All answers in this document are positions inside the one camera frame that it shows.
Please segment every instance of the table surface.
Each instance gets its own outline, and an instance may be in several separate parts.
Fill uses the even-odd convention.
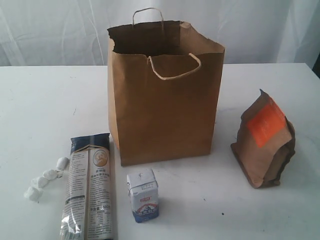
[[[71,137],[109,131],[107,67],[0,67],[0,83],[1,239],[57,240],[66,174],[49,183],[39,203],[23,193],[32,178],[70,154]],[[230,149],[240,116],[259,89],[273,97],[296,130],[296,154],[281,185],[266,189],[249,185]],[[304,63],[227,64],[211,155],[121,167],[112,144],[116,238],[317,239],[319,92],[320,80]],[[137,224],[126,174],[149,167],[159,184],[160,216]]]

